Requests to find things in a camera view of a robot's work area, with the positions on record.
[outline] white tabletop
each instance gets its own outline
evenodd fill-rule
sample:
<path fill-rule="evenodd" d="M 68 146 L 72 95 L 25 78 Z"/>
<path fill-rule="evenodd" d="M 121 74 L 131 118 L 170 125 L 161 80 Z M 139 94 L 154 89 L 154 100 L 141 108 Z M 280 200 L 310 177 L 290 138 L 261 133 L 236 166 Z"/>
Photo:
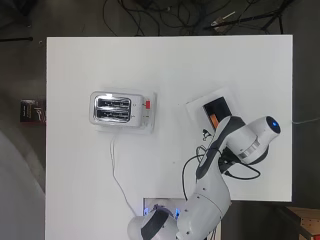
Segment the white tabletop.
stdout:
<path fill-rule="evenodd" d="M 48 38 L 47 240 L 128 239 L 132 216 L 111 174 L 113 134 L 97 131 L 88 116 L 90 94 L 108 87 L 157 93 L 153 134 L 121 134 L 115 144 L 116 174 L 138 214 L 143 198 L 183 197 L 182 166 L 201 144 L 185 104 L 221 87 L 245 122 L 270 115 L 282 129 L 256 165 L 260 178 L 225 177 L 232 199 L 291 200 L 291 36 Z M 240 166 L 230 172 L 252 174 Z"/>

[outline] blue light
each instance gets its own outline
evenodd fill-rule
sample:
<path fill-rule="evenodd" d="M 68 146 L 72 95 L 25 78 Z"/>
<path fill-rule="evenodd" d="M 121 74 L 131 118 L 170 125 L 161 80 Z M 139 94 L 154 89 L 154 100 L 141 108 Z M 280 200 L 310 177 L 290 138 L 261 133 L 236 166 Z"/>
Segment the blue light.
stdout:
<path fill-rule="evenodd" d="M 180 210 L 178 208 L 176 208 L 176 219 L 178 219 L 178 217 L 180 216 Z"/>
<path fill-rule="evenodd" d="M 144 216 L 145 216 L 145 215 L 148 215 L 148 213 L 149 213 L 149 208 L 145 208 L 144 211 L 143 211 L 143 215 L 144 215 Z"/>

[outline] orange object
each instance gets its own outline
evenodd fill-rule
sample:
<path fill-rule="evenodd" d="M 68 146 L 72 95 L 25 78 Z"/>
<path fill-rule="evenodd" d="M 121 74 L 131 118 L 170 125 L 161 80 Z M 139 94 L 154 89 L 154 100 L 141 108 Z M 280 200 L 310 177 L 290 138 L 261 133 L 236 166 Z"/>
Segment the orange object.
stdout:
<path fill-rule="evenodd" d="M 217 129 L 217 127 L 218 127 L 218 125 L 219 125 L 219 121 L 218 121 L 216 115 L 215 115 L 215 114 L 212 114 L 212 115 L 210 116 L 210 119 L 211 119 L 211 122 L 213 123 L 213 126 Z"/>

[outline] floor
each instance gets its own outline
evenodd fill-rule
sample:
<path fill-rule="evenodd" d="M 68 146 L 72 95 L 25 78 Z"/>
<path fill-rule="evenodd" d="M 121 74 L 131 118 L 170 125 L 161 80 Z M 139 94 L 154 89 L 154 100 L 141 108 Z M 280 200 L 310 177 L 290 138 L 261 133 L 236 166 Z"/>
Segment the floor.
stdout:
<path fill-rule="evenodd" d="M 167 7 L 172 0 L 157 1 L 160 7 Z M 214 0 L 208 8 L 215 10 L 226 0 Z M 0 43 L 0 103 L 6 109 L 2 111 L 11 117 L 15 126 L 29 141 L 45 167 L 44 126 L 26 126 L 19 123 L 21 99 L 39 99 L 46 96 L 46 37 L 51 36 L 113 36 L 105 26 L 102 18 L 104 0 L 43 0 L 33 9 L 30 28 L 12 25 L 0 29 L 0 38 L 33 36 L 33 42 Z M 134 5 L 128 0 L 128 6 Z M 201 26 L 220 16 L 236 11 L 230 20 L 237 19 L 245 9 L 245 0 L 233 0 L 221 11 L 212 14 Z M 260 14 L 279 6 L 279 0 L 261 0 L 254 4 L 242 17 Z M 137 27 L 130 16 L 115 0 L 108 0 L 105 7 L 105 18 L 113 31 L 119 36 L 135 36 Z M 179 24 L 176 19 L 168 17 L 167 23 Z M 320 2 L 313 0 L 296 0 L 284 13 L 285 33 L 294 35 L 293 59 L 293 119 L 304 121 L 320 116 L 320 68 L 319 58 Z M 161 25 L 161 35 L 177 36 L 183 34 L 179 29 L 170 29 Z M 146 36 L 156 36 L 157 28 L 152 19 L 142 16 L 141 28 Z M 271 34 L 279 33 L 278 23 L 270 28 Z M 197 29 L 198 35 L 216 34 Z M 228 35 L 265 34 L 255 29 L 233 27 Z M 293 203 L 292 205 L 309 208 L 320 208 L 320 161 L 318 143 L 320 142 L 320 122 L 293 125 Z M 294 239 L 287 236 L 285 227 L 274 227 L 275 216 L 272 207 L 262 203 L 234 202 L 223 221 L 223 239 L 261 239 L 261 234 L 269 232 L 268 239 Z"/>

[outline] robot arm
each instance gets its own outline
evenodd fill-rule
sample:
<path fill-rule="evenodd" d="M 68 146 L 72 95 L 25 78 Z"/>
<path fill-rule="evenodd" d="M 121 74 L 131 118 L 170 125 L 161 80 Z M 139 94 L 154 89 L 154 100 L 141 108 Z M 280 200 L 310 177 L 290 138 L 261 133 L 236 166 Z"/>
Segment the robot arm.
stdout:
<path fill-rule="evenodd" d="M 128 227 L 132 240 L 203 240 L 215 229 L 231 200 L 219 170 L 218 160 L 228 147 L 244 164 L 262 161 L 269 143 L 280 134 L 279 124 L 271 117 L 260 118 L 248 125 L 240 117 L 223 119 L 196 171 L 197 185 L 186 202 L 177 223 L 169 213 L 157 209 L 143 218 L 134 218 Z"/>

